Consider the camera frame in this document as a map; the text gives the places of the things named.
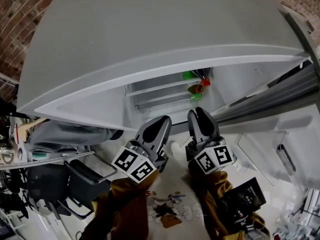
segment chair backrest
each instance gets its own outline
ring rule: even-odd
[[[101,175],[91,170],[79,160],[72,160],[70,165],[81,172],[84,177],[92,180],[100,180],[102,178]],[[99,184],[91,185],[75,173],[71,172],[68,184],[68,196],[93,211],[94,207],[92,201],[101,194],[108,192],[110,188],[111,182],[109,180],[104,180]]]
[[[61,202],[67,198],[70,171],[64,165],[34,166],[30,167],[26,174],[31,198]]]

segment refrigerator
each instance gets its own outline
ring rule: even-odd
[[[275,0],[53,0],[28,49],[17,111],[172,134],[202,107],[272,184],[320,189],[320,63],[306,26]],[[183,72],[212,68],[200,100]]]

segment white floor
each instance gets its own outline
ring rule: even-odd
[[[117,154],[121,146],[125,146],[127,141],[134,138],[135,132],[125,132],[123,136],[118,140],[107,140],[100,145],[95,146],[93,149],[96,151],[97,156],[111,163],[114,156]],[[227,144],[233,144],[236,135],[225,135],[224,136]],[[189,133],[181,133],[178,135],[171,136],[168,140],[165,151],[168,155],[172,155],[170,151],[170,143],[175,141],[179,144],[180,153],[175,154],[175,158],[179,161],[181,166],[186,167],[187,161],[185,158],[184,145],[189,139]],[[242,167],[240,171],[229,165],[224,169],[228,173],[228,180],[232,183],[234,187],[241,185],[242,183],[256,177],[263,194],[266,199],[266,204],[264,204],[259,211],[257,211],[265,220],[266,227],[272,233],[276,230],[275,221],[276,219],[287,213],[290,213],[295,206],[300,202],[301,195],[297,193],[296,188],[289,182],[279,180],[275,186],[272,186],[270,182],[263,176],[258,170],[247,169]],[[124,174],[121,172],[117,175],[112,176],[112,179],[123,178]],[[86,214],[89,210],[82,207],[78,208],[72,202],[68,202],[72,209],[79,212],[80,214]],[[27,225],[19,230],[22,236],[26,240],[76,240],[76,233],[78,231],[83,231],[86,225],[92,220],[93,214],[85,220],[79,220],[74,216],[61,216],[61,222],[65,225],[66,231],[63,229],[63,226],[60,221],[56,221],[54,216],[51,216],[49,219],[48,225],[43,223],[39,219],[39,215],[34,212],[29,212],[32,214],[31,218],[27,220]]]

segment tiled floor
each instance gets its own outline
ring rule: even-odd
[[[135,132],[125,132],[120,139],[113,140],[113,141],[107,140],[101,143],[100,145],[95,146],[93,149],[96,151],[97,155],[100,158],[108,162],[111,162],[114,156],[117,154],[119,148],[121,146],[125,146],[127,141],[132,139],[134,136],[135,136]],[[227,135],[224,137],[228,144],[233,144],[237,136]],[[187,132],[171,136],[169,138],[167,146],[164,149],[169,156],[172,156],[173,154],[171,153],[171,150],[170,150],[170,143],[173,141],[177,142],[179,146],[182,148],[180,149],[179,153],[174,154],[174,158],[179,161],[182,167],[185,167],[185,168],[187,167],[187,161],[184,153],[184,145],[187,143],[188,139],[189,139],[189,133]],[[228,180],[232,183],[234,187],[241,185],[242,183],[252,179],[253,177],[257,178],[257,181],[267,201],[267,203],[261,207],[258,213],[265,219],[266,226],[271,233],[274,232],[276,229],[275,227],[276,219],[280,215],[284,215],[292,211],[292,209],[294,209],[295,204],[299,201],[299,196],[296,194],[296,190],[291,183],[279,180],[275,186],[272,186],[269,183],[269,181],[267,181],[267,179],[259,171],[246,169],[246,168],[242,168],[240,171],[237,171],[237,169],[232,165],[226,167],[225,171],[227,171],[228,173]],[[123,178],[123,177],[125,177],[124,174],[119,172],[117,173],[117,175],[112,176],[111,180],[115,178]],[[89,211],[84,207],[82,208],[75,207],[75,205],[72,202],[68,202],[68,204],[71,206],[72,209],[79,212],[80,214],[86,214]],[[62,215],[62,222],[65,225],[68,234],[64,234],[64,238],[58,238],[58,239],[70,239],[67,236],[65,236],[65,235],[70,235],[72,239],[75,240],[76,233],[78,231],[83,231],[85,226],[90,222],[93,216],[94,215],[92,214],[85,220],[79,220],[74,216]],[[34,225],[32,225],[32,223],[28,223],[29,228],[39,227],[39,226],[40,226],[39,222],[35,222]],[[32,237],[29,236],[30,233],[24,232],[23,235],[27,240],[39,239],[38,236],[35,237],[35,235]]]

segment wire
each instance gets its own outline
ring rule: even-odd
[[[76,240],[79,240],[79,239],[80,239],[80,238],[78,238],[78,234],[79,234],[79,233],[81,233],[81,236],[82,236],[82,232],[81,232],[81,231],[78,231],[77,233],[75,233],[75,239],[76,239]]]

